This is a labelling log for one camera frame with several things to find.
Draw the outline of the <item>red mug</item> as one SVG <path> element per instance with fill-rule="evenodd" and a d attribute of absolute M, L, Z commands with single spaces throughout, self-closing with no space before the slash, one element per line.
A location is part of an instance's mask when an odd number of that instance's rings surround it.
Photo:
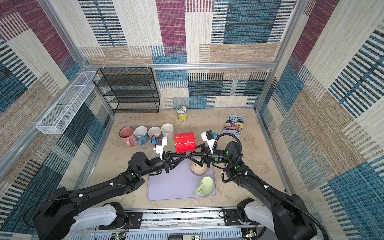
<path fill-rule="evenodd" d="M 174 140 L 177 154 L 190 153 L 197 149 L 194 133 L 176 134 Z"/>

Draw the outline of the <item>white mug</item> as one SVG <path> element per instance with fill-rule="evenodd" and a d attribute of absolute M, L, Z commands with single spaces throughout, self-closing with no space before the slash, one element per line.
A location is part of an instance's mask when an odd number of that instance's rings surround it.
<path fill-rule="evenodd" d="M 172 124 L 163 124 L 161 126 L 161 131 L 163 137 L 167 138 L 169 141 L 174 138 L 174 126 Z"/>

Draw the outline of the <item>lavender mug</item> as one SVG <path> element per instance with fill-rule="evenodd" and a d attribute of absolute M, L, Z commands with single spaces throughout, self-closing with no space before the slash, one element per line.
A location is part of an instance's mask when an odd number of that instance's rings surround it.
<path fill-rule="evenodd" d="M 160 127 L 151 127 L 148 130 L 148 135 L 150 137 L 150 140 L 153 141 L 156 138 L 162 137 L 162 131 Z"/>

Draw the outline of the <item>blue flowered mug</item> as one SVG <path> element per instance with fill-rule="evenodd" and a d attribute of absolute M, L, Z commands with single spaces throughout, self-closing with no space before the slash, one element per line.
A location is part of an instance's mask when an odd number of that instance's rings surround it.
<path fill-rule="evenodd" d="M 150 139 L 150 137 L 148 135 L 148 129 L 144 126 L 137 127 L 134 131 L 134 135 L 138 140 L 139 146 L 143 146 Z"/>

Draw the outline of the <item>pink patterned mug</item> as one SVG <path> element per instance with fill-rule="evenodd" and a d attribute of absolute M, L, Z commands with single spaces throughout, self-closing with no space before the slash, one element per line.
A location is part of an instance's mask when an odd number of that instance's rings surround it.
<path fill-rule="evenodd" d="M 138 140 L 134 134 L 132 127 L 124 127 L 119 131 L 120 138 L 128 147 L 134 147 L 138 144 Z"/>

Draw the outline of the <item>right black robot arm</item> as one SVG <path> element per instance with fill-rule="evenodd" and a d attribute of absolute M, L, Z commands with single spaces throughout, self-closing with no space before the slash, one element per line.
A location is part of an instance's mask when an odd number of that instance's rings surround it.
<path fill-rule="evenodd" d="M 272 230 L 279 240 L 310 240 L 321 230 L 327 240 L 328 233 L 322 224 L 308 213 L 303 200 L 297 195 L 288 196 L 271 187 L 258 177 L 242 160 L 240 143 L 229 142 L 224 150 L 212 151 L 201 145 L 202 151 L 191 153 L 188 159 L 202 166 L 223 163 L 222 181 L 233 181 L 259 199 L 272 214 Z"/>

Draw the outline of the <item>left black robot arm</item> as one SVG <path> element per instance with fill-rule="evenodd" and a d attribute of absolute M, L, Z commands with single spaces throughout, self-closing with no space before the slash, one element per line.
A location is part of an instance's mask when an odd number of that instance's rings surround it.
<path fill-rule="evenodd" d="M 54 190 L 33 217 L 39 239 L 61 240 L 69 233 L 77 214 L 108 199 L 134 192 L 145 183 L 143 176 L 162 170 L 169 172 L 186 157 L 186 154 L 167 152 L 162 158 L 150 160 L 145 153 L 137 152 L 129 160 L 127 170 L 109 181 L 72 191 Z"/>

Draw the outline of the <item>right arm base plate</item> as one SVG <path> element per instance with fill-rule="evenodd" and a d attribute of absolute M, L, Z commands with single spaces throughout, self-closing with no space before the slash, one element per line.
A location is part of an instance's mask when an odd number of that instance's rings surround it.
<path fill-rule="evenodd" d="M 221 209 L 219 217 L 224 219 L 225 226 L 255 225 L 255 221 L 246 220 L 238 213 L 237 209 Z"/>

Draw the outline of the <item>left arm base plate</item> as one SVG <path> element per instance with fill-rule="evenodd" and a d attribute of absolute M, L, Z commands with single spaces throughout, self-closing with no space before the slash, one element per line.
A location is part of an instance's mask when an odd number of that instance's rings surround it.
<path fill-rule="evenodd" d="M 130 229 L 139 229 L 141 227 L 143 212 L 127 212 L 125 215 L 118 216 L 108 226 L 98 226 L 99 230 L 120 230 L 128 229 L 128 223 L 131 223 Z"/>

